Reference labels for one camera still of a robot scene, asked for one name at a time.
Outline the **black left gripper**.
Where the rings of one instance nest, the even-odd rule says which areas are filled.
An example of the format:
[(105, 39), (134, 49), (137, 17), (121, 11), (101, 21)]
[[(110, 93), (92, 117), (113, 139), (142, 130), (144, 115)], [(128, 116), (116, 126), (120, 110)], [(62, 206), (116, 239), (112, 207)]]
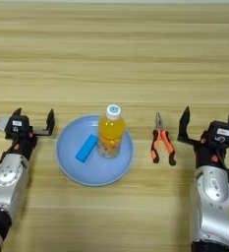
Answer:
[[(16, 109), (12, 116), (21, 115), (22, 108)], [(30, 159), (32, 151), (36, 147), (37, 138), (39, 136), (50, 136), (53, 133), (55, 125), (54, 110), (51, 109), (46, 119), (46, 130), (27, 130), (26, 132), (10, 132), (6, 131), (5, 138), (12, 141), (11, 147), (6, 154), (21, 155), (26, 159)]]

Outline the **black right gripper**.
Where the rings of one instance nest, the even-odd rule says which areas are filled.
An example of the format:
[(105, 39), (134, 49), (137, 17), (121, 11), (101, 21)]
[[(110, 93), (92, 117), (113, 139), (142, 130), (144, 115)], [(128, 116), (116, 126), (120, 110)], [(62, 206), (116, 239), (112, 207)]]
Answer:
[(204, 131), (199, 140), (192, 139), (187, 133), (189, 122), (190, 108), (187, 106), (179, 121), (178, 140), (183, 143), (188, 143), (194, 147), (196, 155), (196, 168), (200, 168), (205, 165), (224, 168), (226, 150), (229, 148), (229, 142), (220, 143), (219, 141), (216, 141), (216, 135), (208, 131)]

